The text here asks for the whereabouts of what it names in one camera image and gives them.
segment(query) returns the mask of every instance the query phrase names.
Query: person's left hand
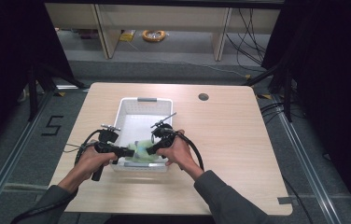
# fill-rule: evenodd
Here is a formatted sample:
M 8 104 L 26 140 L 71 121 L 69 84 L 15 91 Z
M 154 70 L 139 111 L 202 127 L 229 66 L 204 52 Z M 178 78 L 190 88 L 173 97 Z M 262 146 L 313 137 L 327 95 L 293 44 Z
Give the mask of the person's left hand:
M 68 175 L 58 184 L 68 192 L 74 192 L 83 181 L 89 179 L 101 165 L 107 166 L 110 161 L 117 160 L 118 157 L 113 152 L 98 153 L 94 146 L 86 148 L 78 163 L 68 173 Z

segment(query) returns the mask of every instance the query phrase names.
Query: black handheld controller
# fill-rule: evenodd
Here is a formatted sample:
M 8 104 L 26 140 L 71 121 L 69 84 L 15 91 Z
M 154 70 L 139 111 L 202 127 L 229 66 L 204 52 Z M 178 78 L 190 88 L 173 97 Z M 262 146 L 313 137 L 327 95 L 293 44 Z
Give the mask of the black handheld controller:
M 152 143 L 153 137 L 159 137 L 161 141 L 153 145 L 152 147 L 147 148 L 148 155 L 155 154 L 161 147 L 170 147 L 175 141 L 176 132 L 173 130 L 173 127 L 170 124 L 161 124 L 159 125 L 152 133 Z
M 117 164 L 120 157 L 132 157 L 134 155 L 134 150 L 130 150 L 127 147 L 116 147 L 111 144 L 117 141 L 119 135 L 115 133 L 115 131 L 120 131 L 120 129 L 112 127 L 110 125 L 104 125 L 104 124 L 102 124 L 102 127 L 106 129 L 97 130 L 91 133 L 91 135 L 86 139 L 85 143 L 82 144 L 82 147 L 79 149 L 79 152 L 77 154 L 75 164 L 77 164 L 80 156 L 85 151 L 85 149 L 91 145 L 94 145 L 94 149 L 98 153 L 114 152 L 115 155 L 117 155 L 118 159 L 116 161 L 113 161 L 112 162 L 113 164 Z M 91 137 L 96 133 L 99 133 L 99 140 L 92 144 L 87 144 L 87 141 L 89 141 L 89 139 L 91 139 Z M 103 169 L 104 169 L 104 166 L 101 165 L 100 168 L 93 173 L 93 175 L 91 176 L 91 180 L 99 181 L 101 174 L 103 172 Z

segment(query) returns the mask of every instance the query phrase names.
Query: round hole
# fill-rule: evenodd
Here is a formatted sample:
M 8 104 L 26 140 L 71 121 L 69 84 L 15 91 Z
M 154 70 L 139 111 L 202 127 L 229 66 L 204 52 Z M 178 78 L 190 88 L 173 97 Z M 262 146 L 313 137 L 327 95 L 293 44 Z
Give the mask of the round hole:
M 205 93 L 200 93 L 200 94 L 199 94 L 199 99 L 200 99 L 201 101 L 206 101 L 206 100 L 208 100 L 208 95 L 205 94 Z

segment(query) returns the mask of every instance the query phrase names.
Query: green cloth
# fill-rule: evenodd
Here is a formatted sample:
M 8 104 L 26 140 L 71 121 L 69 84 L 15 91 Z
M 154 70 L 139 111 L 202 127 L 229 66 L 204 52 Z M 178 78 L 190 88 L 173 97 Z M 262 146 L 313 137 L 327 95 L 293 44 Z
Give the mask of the green cloth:
M 151 140 L 142 140 L 142 141 L 135 141 L 128 145 L 128 148 L 134 150 L 134 156 L 131 158 L 126 158 L 127 161 L 134 161 L 134 162 L 154 162 L 159 158 L 158 155 L 148 155 L 147 148 L 152 147 L 154 144 Z

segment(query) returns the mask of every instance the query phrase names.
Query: white plastic bin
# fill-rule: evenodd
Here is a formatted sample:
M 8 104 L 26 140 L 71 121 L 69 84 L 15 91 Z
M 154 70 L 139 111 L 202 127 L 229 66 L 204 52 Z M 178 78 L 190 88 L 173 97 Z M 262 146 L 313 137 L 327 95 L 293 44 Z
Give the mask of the white plastic bin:
M 123 98 L 119 104 L 115 127 L 120 128 L 119 137 L 115 146 L 127 147 L 135 141 L 151 139 L 151 132 L 156 128 L 153 126 L 161 119 L 173 114 L 173 102 L 162 98 Z M 172 118 L 164 121 L 172 125 Z M 165 163 L 167 159 L 159 157 L 154 162 L 141 163 L 127 161 L 120 158 L 118 164 L 111 164 L 114 171 L 143 171 L 143 172 L 166 172 Z

